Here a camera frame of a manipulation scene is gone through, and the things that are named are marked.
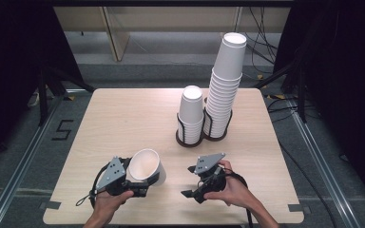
white paper cup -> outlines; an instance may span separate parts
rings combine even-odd
[[[137,181],[146,181],[159,173],[159,179],[154,186],[164,183],[166,177],[159,154],[152,149],[137,152],[132,157],[128,170],[131,177]]]
[[[202,123],[203,119],[196,124],[185,124],[184,122],[178,122],[179,139],[186,144],[197,143],[201,138]]]
[[[246,43],[245,36],[236,32],[226,33],[223,36],[214,65],[218,76],[230,80],[241,76]]]
[[[203,98],[199,87],[190,85],[184,89],[179,117],[187,124],[196,124],[203,119]]]
[[[223,102],[227,102],[227,101],[231,102],[236,98],[236,93],[225,94],[225,93],[219,93],[216,90],[211,90],[209,92],[208,99],[209,99],[209,97],[212,97],[212,100],[216,98],[216,99],[221,100]]]
[[[216,100],[215,98],[213,98],[212,96],[208,97],[208,102],[206,105],[206,108],[210,107],[211,109],[215,110],[215,111],[219,111],[219,112],[224,112],[224,111],[230,111],[232,106],[233,106],[233,102],[234,100],[232,100],[231,102],[228,103],[221,103],[218,100]]]
[[[242,72],[240,73],[239,77],[235,79],[226,79],[220,76],[220,74],[217,74],[214,67],[212,68],[211,79],[224,86],[239,86],[241,77],[242,77]]]
[[[212,130],[210,129],[211,121],[210,121],[210,118],[208,115],[212,118]],[[209,111],[208,115],[205,116],[203,132],[207,136],[210,136],[212,138],[219,138],[219,137],[223,136],[223,134],[227,128],[227,125],[229,123],[231,113],[229,112],[229,113],[226,113],[223,115],[216,115]]]
[[[223,118],[226,116],[230,116],[230,113],[231,113],[231,109],[219,111],[217,109],[212,109],[211,107],[207,107],[206,111],[213,118],[218,118],[218,117]]]

wrist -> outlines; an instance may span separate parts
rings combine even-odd
[[[244,207],[251,212],[258,211],[260,208],[263,207],[262,203],[253,196],[248,196],[246,198],[246,201],[244,202],[244,205]]]
[[[84,228],[102,228],[106,225],[106,222],[96,217],[94,214],[87,220]]]

black cable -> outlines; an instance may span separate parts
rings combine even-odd
[[[304,176],[304,178],[310,183],[311,187],[313,188],[313,190],[316,192],[317,196],[319,197],[319,199],[321,200],[322,204],[324,205],[325,209],[327,210],[328,215],[330,216],[331,222],[333,223],[334,227],[336,228],[336,222],[334,219],[334,215],[331,212],[331,209],[328,207],[328,204],[325,202],[325,200],[322,198],[321,194],[318,192],[317,188],[314,186],[314,184],[311,182],[310,178],[306,175],[306,173],[304,172],[304,170],[300,167],[300,165],[298,164],[298,162],[295,160],[295,158],[286,150],[286,148],[283,146],[283,144],[279,142],[280,147],[282,148],[282,150],[287,154],[287,156],[289,156],[289,158],[292,160],[292,162],[296,165],[296,167],[298,168],[298,170],[301,172],[301,174]]]
[[[279,122],[279,121],[286,120],[287,118],[291,117],[292,115],[293,115],[293,113],[290,113],[290,115],[288,115],[286,117],[283,117],[283,118],[280,118],[280,119],[277,119],[277,120],[274,120],[274,121],[272,121],[272,123],[276,123],[276,122]]]
[[[252,50],[255,50],[256,49],[256,43],[254,43],[254,45],[251,47]],[[254,52],[251,52],[251,63],[253,64],[253,67],[258,71],[258,72],[261,72],[261,73],[273,73],[273,72],[265,72],[263,70],[260,70],[256,67],[256,65],[254,64]]]
[[[265,44],[268,44],[267,50],[269,55],[271,56],[273,62],[275,62],[275,58],[277,57],[274,53],[274,51],[269,47],[268,40],[266,39],[266,33],[265,33],[265,25],[263,24],[263,14],[265,12],[265,7],[260,8],[260,27],[261,27],[261,34],[263,34],[261,37],[265,41]]]
[[[263,24],[263,15],[264,15],[265,8],[260,8],[260,10],[261,10],[260,24],[254,14],[254,12],[252,11],[251,7],[249,9],[250,9],[251,15],[253,16],[254,21],[256,22],[257,28],[259,29],[259,34],[257,35],[256,43],[258,43],[258,37],[260,36],[263,39],[263,41],[265,42],[265,45],[267,46],[267,50],[268,50],[269,54],[271,55],[271,58],[273,59],[272,61],[275,62],[275,59],[272,56],[274,56],[276,58],[276,55],[275,55],[274,51],[271,49],[271,45],[269,44],[268,40],[266,39],[265,26]]]
[[[225,174],[224,176],[225,177],[232,177],[232,178],[234,178],[234,179],[237,179],[237,180],[239,180],[242,184],[244,184],[244,186],[246,187],[246,188],[248,188],[248,184],[247,184],[247,181],[245,181],[245,178],[244,177],[242,177],[241,175],[239,175],[239,174],[237,174],[237,173],[235,173],[233,170],[231,170],[231,169],[228,169],[228,168],[223,168],[223,171],[225,172],[225,170],[229,170],[231,173],[230,174]],[[250,227],[250,228],[253,228],[254,227],[254,223],[253,223],[253,218],[252,218],[252,216],[251,216],[251,211],[249,210],[249,209],[247,209],[247,208],[245,208],[245,212],[247,213],[247,219],[248,219],[248,226]]]
[[[297,98],[283,98],[283,99],[277,99],[277,100],[274,100],[272,103],[270,103],[267,107],[266,107],[266,110],[269,111],[269,108],[271,108],[271,106],[273,104],[275,104],[276,102],[280,102],[280,101],[287,101],[287,100],[295,100]]]
[[[306,105],[304,107],[312,107],[312,108],[314,108],[312,105]],[[298,106],[295,105],[295,106],[287,106],[287,107],[282,107],[282,108],[271,109],[271,110],[268,111],[268,113],[274,113],[274,112],[279,112],[279,111],[283,111],[283,110],[286,110],[286,109],[295,109],[295,108],[298,108]]]
[[[248,35],[248,33],[247,33],[247,32],[244,32],[244,34],[245,34],[245,36],[246,36],[249,40],[251,40],[251,41],[253,41],[253,42],[256,42],[256,40],[254,40],[253,38],[251,38],[251,37]],[[258,43],[259,45],[262,45],[262,46],[268,46],[268,44],[262,43],[262,42],[260,42],[260,41],[257,41],[257,43]],[[275,46],[273,46],[273,45],[271,45],[271,44],[269,44],[269,46],[270,46],[271,48],[273,48],[273,49],[278,49],[277,47],[275,47]]]
[[[262,53],[260,53],[259,51],[257,51],[256,49],[254,49],[253,47],[251,47],[250,45],[247,44],[247,47],[253,52],[256,53],[259,57],[261,57],[262,59],[268,61],[270,64],[274,64],[274,62],[268,58],[266,58]]]
[[[102,175],[102,173],[104,171],[106,171],[106,169],[108,168],[108,164],[106,164],[105,166],[103,166],[103,168],[100,169],[100,172],[97,174],[96,179],[93,182],[93,186],[91,187],[91,190],[89,191],[88,195],[79,199],[79,201],[76,202],[76,206],[80,206],[82,205],[82,203],[85,201],[86,198],[90,199],[90,203],[91,206],[94,208],[94,204],[95,204],[95,199],[97,195],[99,195],[100,193],[104,192],[105,190],[101,191],[101,192],[97,192],[96,193],[96,185],[97,185],[97,181],[99,180],[100,176]]]

hand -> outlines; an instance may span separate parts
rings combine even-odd
[[[226,174],[232,173],[233,168],[230,161],[220,160],[219,164],[224,166]],[[223,200],[228,206],[233,204],[250,210],[263,228],[279,227],[278,223],[250,190],[241,181],[231,176],[226,177],[226,186],[221,192],[206,193],[204,198],[207,200]]]
[[[94,212],[85,224],[85,228],[103,227],[109,224],[115,211],[133,196],[132,191],[123,192],[120,196],[111,196],[104,191],[96,197]]]

paper cup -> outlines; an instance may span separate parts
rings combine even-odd
[[[159,179],[153,186],[164,183],[166,177],[159,154],[152,149],[143,149],[137,152],[132,157],[128,170],[131,177],[137,181],[147,181],[159,173]]]
[[[203,119],[203,98],[199,87],[190,85],[184,89],[179,117],[187,124],[196,124]]]
[[[202,123],[203,123],[203,117],[200,122],[195,124],[187,124],[179,120],[178,122],[179,139],[186,144],[197,143],[201,138]]]
[[[230,32],[223,36],[221,47],[215,61],[215,73],[223,79],[234,80],[241,76],[244,61],[245,36]]]
[[[215,68],[212,68],[212,77],[211,79],[219,84],[221,84],[222,86],[239,86],[240,80],[242,77],[242,73],[239,75],[239,77],[235,78],[235,79],[228,79],[228,78],[223,78],[220,75],[218,75],[215,71]]]

